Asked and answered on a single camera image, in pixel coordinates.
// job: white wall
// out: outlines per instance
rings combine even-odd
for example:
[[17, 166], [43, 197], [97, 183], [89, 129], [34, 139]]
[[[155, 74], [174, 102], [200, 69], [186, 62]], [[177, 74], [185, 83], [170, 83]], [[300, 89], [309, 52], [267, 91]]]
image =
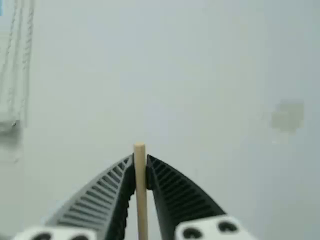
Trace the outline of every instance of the white wall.
[[[319, 24], [315, 0], [38, 1], [24, 158], [1, 166], [0, 231], [38, 223], [145, 141], [260, 239], [314, 239]], [[290, 134], [270, 127], [286, 99], [304, 103]]]

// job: wooden stick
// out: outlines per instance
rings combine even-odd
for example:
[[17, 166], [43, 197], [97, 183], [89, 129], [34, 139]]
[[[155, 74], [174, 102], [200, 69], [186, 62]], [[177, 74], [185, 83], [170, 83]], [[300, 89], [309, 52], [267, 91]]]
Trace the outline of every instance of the wooden stick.
[[138, 235], [139, 240], [148, 240], [146, 146], [144, 143], [136, 143], [133, 149]]

